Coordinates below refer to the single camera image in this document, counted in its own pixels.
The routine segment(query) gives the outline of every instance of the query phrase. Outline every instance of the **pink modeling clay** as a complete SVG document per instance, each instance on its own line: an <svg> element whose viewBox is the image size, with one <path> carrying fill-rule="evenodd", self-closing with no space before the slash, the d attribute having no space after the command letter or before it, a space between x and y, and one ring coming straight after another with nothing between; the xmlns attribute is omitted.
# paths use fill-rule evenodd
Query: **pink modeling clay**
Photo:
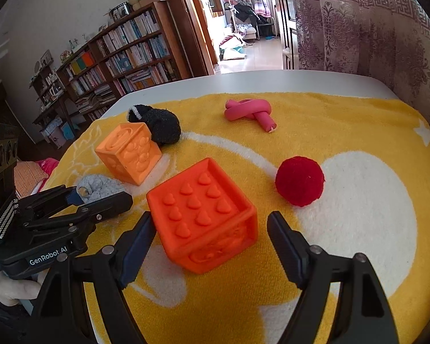
<svg viewBox="0 0 430 344"><path fill-rule="evenodd" d="M256 119L266 132L271 133L277 128L277 124L269 116L271 105L265 99L243 99L239 102L229 99L225 107L225 117L230 122L246 117Z"/></svg>

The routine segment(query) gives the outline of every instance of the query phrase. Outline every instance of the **purple floral curtain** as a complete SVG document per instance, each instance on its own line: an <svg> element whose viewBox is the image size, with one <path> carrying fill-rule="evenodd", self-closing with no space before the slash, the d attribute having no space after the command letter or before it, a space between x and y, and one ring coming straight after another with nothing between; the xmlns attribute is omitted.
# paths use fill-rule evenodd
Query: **purple floral curtain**
<svg viewBox="0 0 430 344"><path fill-rule="evenodd" d="M293 0L299 68L374 77L430 124L430 19L416 0Z"/></svg>

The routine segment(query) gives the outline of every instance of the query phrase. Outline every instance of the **white table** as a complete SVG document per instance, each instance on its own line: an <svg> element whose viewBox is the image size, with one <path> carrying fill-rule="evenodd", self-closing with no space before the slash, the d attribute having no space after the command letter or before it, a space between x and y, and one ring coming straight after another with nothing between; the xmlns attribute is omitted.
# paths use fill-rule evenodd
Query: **white table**
<svg viewBox="0 0 430 344"><path fill-rule="evenodd" d="M108 118L136 104L198 98L214 93L310 91L360 98L398 99L379 80L329 71L264 70L196 77L129 93L102 116Z"/></svg>

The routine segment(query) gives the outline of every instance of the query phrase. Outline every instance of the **toy block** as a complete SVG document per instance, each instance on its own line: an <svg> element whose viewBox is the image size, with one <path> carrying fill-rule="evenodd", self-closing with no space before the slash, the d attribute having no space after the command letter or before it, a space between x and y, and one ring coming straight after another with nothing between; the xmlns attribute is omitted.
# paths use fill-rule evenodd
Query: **toy block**
<svg viewBox="0 0 430 344"><path fill-rule="evenodd" d="M194 273L216 268L258 239L255 206L211 158L149 191L147 201L167 256Z"/></svg>
<svg viewBox="0 0 430 344"><path fill-rule="evenodd" d="M162 156L145 123L118 125L95 151L115 178L134 185L145 180Z"/></svg>

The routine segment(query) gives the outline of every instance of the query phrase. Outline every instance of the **camera lens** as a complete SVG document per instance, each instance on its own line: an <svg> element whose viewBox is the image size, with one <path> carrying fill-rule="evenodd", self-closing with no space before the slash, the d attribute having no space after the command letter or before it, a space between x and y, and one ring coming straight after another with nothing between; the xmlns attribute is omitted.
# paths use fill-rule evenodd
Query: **camera lens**
<svg viewBox="0 0 430 344"><path fill-rule="evenodd" d="M13 149L11 148L11 142L8 142L8 145L6 146L6 162L9 163L12 157Z"/></svg>
<svg viewBox="0 0 430 344"><path fill-rule="evenodd" d="M5 152L3 151L3 145L0 145L0 167L5 163Z"/></svg>

